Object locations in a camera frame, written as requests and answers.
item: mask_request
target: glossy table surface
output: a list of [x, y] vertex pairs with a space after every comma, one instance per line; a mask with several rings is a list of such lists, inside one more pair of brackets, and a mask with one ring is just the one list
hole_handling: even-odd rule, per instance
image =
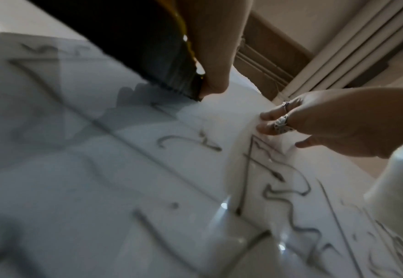
[[403, 277], [342, 174], [255, 131], [272, 107], [240, 76], [198, 103], [87, 41], [1, 34], [0, 278]]

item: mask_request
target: silver ring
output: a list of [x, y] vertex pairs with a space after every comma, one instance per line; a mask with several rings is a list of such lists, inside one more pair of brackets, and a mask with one ring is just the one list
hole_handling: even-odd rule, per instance
[[286, 114], [274, 121], [274, 123], [272, 124], [272, 128], [276, 131], [276, 134], [284, 134], [290, 131], [294, 131], [293, 128], [287, 125], [288, 116], [289, 115]]
[[287, 114], [288, 113], [288, 111], [287, 111], [287, 105], [289, 105], [290, 103], [288, 102], [288, 101], [283, 101], [283, 107], [284, 107], [284, 111], [285, 111], [285, 114]]

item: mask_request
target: hand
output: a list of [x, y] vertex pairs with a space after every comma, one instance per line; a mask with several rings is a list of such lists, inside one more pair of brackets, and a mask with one ring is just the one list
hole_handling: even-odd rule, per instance
[[176, 0], [188, 39], [205, 70], [200, 98], [223, 93], [253, 0]]
[[[403, 89], [357, 88], [309, 92], [287, 106], [287, 125], [311, 135], [298, 148], [323, 145], [349, 156], [388, 158], [403, 145]], [[285, 109], [261, 113], [264, 121], [285, 115]], [[276, 135], [271, 123], [260, 133]]]

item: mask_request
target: ring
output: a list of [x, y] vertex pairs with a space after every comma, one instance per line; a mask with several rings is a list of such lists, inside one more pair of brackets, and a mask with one ring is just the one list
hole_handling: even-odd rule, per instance
[[277, 134], [284, 134], [289, 131], [294, 131], [293, 128], [291, 128], [290, 126], [287, 125], [287, 117], [288, 117], [288, 115], [286, 114], [286, 115], [280, 117], [279, 119], [277, 119], [276, 121], [274, 121], [272, 127], [273, 127], [273, 130], [275, 130]]
[[289, 105], [290, 103], [288, 102], [288, 101], [283, 101], [283, 107], [284, 107], [284, 111], [285, 111], [285, 114], [287, 114], [288, 113], [288, 111], [287, 111], [287, 105]]

